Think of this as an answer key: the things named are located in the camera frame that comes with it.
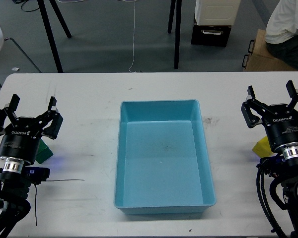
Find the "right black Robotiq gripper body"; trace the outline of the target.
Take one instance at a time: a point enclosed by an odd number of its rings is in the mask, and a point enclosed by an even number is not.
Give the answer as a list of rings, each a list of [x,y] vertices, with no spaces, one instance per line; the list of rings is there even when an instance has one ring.
[[[269,105],[262,122],[272,151],[298,144],[298,111],[287,104]]]

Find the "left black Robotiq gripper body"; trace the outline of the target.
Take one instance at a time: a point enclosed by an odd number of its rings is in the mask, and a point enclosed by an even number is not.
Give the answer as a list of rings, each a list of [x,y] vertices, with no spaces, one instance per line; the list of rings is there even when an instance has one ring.
[[[17,159],[26,165],[33,165],[43,132],[40,118],[13,118],[10,124],[3,126],[0,119],[0,160]]]

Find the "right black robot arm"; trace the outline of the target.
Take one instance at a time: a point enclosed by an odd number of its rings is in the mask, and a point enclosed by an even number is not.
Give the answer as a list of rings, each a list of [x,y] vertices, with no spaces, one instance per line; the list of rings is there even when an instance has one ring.
[[[269,186],[271,198],[289,214],[294,228],[290,236],[298,238],[298,90],[291,80],[286,88],[290,103],[268,106],[255,98],[253,88],[249,86],[241,111],[249,128],[259,124],[264,126],[270,149],[275,153],[260,159],[256,176],[257,195],[272,232],[280,238],[286,237],[267,201],[265,175],[273,178]]]

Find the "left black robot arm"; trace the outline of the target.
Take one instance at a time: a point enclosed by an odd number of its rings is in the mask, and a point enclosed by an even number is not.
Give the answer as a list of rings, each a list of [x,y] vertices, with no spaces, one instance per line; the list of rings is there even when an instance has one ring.
[[[39,185],[50,175],[48,168],[34,167],[41,157],[39,147],[43,136],[56,139],[63,117],[51,97],[47,110],[35,118],[17,117],[19,96],[0,109],[0,238],[5,238],[31,209],[27,200],[31,185]]]

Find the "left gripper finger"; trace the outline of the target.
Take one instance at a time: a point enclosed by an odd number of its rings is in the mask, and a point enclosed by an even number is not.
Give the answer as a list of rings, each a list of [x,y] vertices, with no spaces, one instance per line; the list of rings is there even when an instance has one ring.
[[[19,96],[13,94],[10,103],[3,109],[0,109],[0,136],[5,134],[4,122],[6,118],[9,118],[13,128],[17,127],[17,117],[14,112],[17,109],[19,101]]]
[[[51,96],[47,110],[35,118],[33,124],[33,136],[41,138],[42,136],[50,139],[56,139],[61,128],[63,117],[56,108],[57,100]]]

